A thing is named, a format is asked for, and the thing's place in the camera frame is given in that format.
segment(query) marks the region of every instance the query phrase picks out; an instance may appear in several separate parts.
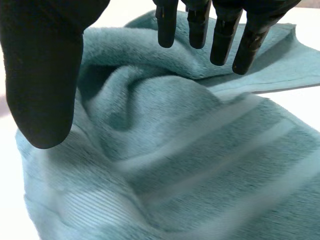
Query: towel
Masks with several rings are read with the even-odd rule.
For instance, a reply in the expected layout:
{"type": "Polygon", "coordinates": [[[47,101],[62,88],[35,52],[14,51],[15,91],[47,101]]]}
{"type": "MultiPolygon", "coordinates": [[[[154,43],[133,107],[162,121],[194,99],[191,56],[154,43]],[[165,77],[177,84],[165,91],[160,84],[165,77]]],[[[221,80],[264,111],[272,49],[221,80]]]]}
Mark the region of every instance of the towel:
{"type": "Polygon", "coordinates": [[[247,75],[189,45],[178,12],[161,48],[154,11],[88,28],[71,132],[21,132],[25,203],[41,240],[318,240],[320,134],[254,93],[320,83],[320,53],[277,24],[247,75]]]}

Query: terry cloth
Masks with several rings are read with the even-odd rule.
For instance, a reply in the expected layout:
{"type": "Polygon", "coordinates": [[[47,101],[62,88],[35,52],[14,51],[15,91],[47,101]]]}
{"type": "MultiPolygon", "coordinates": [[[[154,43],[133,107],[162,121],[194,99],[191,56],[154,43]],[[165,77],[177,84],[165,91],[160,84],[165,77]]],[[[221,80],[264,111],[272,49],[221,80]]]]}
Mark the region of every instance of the terry cloth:
{"type": "Polygon", "coordinates": [[[320,53],[277,24],[247,75],[157,42],[155,13],[89,28],[71,132],[33,147],[18,132],[25,203],[42,240],[318,240],[320,134],[253,94],[320,82],[320,53]]]}

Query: robotic hand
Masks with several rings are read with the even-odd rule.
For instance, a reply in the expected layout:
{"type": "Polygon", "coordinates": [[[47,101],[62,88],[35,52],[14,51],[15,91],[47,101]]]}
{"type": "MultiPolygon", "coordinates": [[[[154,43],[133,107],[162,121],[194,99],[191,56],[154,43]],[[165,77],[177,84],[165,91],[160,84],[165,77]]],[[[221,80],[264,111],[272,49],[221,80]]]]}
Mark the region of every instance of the robotic hand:
{"type": "MultiPolygon", "coordinates": [[[[158,42],[170,48],[175,39],[177,7],[179,0],[153,0],[158,24],[158,42]]],[[[235,33],[243,13],[247,23],[233,61],[234,73],[248,72],[256,53],[265,40],[270,27],[276,24],[301,0],[182,0],[188,11],[189,42],[195,49],[205,45],[211,4],[217,21],[214,28],[210,61],[222,66],[226,63],[235,33]]]]}
{"type": "MultiPolygon", "coordinates": [[[[0,42],[6,72],[6,98],[12,116],[36,148],[60,144],[69,134],[83,31],[110,0],[0,0],[0,42]]],[[[187,9],[189,41],[205,44],[211,4],[216,10],[210,61],[222,66],[243,12],[247,24],[232,69],[245,74],[270,27],[301,0],[182,0],[187,9]]],[[[176,30],[178,0],[156,4],[158,42],[169,48],[176,30]]]]}

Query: white table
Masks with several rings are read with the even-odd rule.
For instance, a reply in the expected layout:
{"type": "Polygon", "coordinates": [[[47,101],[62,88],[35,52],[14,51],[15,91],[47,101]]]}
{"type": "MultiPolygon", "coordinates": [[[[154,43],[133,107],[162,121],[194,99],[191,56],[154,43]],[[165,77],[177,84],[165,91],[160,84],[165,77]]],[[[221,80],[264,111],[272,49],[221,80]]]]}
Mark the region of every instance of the white table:
{"type": "MultiPolygon", "coordinates": [[[[112,0],[94,27],[121,27],[128,21],[155,9],[152,0],[112,0]]],[[[246,22],[245,14],[241,19],[246,22]]],[[[308,47],[320,51],[320,9],[294,8],[280,21],[297,24],[297,37],[308,47]]],[[[5,93],[5,71],[0,62],[0,96],[5,93]]],[[[320,87],[310,87],[263,94],[298,118],[320,131],[320,87]]],[[[23,200],[23,178],[21,157],[14,139],[17,126],[10,115],[0,117],[0,240],[38,240],[33,224],[29,220],[23,200]]]]}

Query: robot finger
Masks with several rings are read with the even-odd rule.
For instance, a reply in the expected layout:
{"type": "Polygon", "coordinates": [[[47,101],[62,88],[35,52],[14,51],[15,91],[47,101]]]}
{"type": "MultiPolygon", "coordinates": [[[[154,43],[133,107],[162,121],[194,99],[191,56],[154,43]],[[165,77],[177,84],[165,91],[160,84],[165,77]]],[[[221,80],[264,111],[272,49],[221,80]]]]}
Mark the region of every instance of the robot finger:
{"type": "Polygon", "coordinates": [[[188,9],[189,42],[194,49],[202,49],[206,43],[211,3],[209,0],[201,8],[188,9]]]}
{"type": "Polygon", "coordinates": [[[155,17],[158,24],[158,43],[163,48],[171,48],[175,41],[179,0],[153,2],[156,4],[155,17]]]}
{"type": "Polygon", "coordinates": [[[243,10],[241,9],[240,12],[234,16],[234,19],[229,21],[225,21],[219,17],[217,18],[210,54],[212,64],[223,66],[226,63],[242,13],[243,10]]]}

